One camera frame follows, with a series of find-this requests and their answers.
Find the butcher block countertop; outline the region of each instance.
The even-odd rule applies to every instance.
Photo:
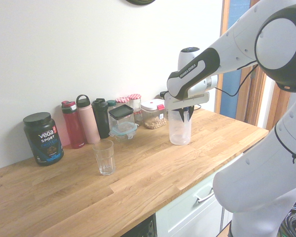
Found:
[[[100,174],[92,145],[65,147],[56,164],[34,158],[0,169],[0,237],[119,237],[266,136],[205,110],[186,146],[168,125],[114,141],[116,171]]]

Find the nuts in jar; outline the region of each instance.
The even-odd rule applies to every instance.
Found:
[[[154,118],[149,118],[145,120],[145,123],[144,123],[145,127],[149,129],[156,129],[166,124],[167,124],[167,119],[166,118],[160,119],[159,116],[156,116]]]

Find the black cable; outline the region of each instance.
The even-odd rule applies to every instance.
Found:
[[[196,110],[199,110],[199,109],[201,109],[202,108],[202,106],[201,105],[198,105],[199,106],[199,108],[197,108]]]
[[[246,65],[243,65],[242,67],[237,68],[237,70],[243,69],[243,68],[245,68],[245,67],[247,67],[247,66],[249,66],[250,64],[253,64],[253,63],[255,63],[255,62],[256,62],[256,60],[255,60],[255,61],[252,61],[252,62],[250,62],[250,63],[247,63]]]
[[[280,229],[280,237],[296,237],[296,205],[294,205],[286,218],[283,220]]]
[[[236,96],[236,95],[238,94],[238,92],[239,92],[241,86],[243,85],[243,83],[245,83],[246,79],[250,76],[250,74],[251,74],[251,73],[252,73],[257,67],[258,67],[258,65],[255,65],[255,66],[252,68],[252,70],[246,75],[245,79],[243,80],[243,82],[241,82],[241,84],[240,84],[240,86],[239,86],[237,92],[236,92],[234,95],[230,95],[228,92],[223,91],[223,90],[221,90],[221,89],[219,89],[219,88],[217,88],[217,87],[215,87],[215,89],[222,91],[223,93],[229,95],[230,97],[234,97],[234,96]]]

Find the clear glass tumbler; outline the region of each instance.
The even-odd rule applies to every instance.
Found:
[[[113,174],[115,171],[114,143],[110,140],[101,140],[93,145],[100,173]]]

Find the teal lid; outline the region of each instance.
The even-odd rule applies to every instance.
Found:
[[[116,105],[116,101],[115,100],[108,100],[107,103],[109,104],[109,107]]]

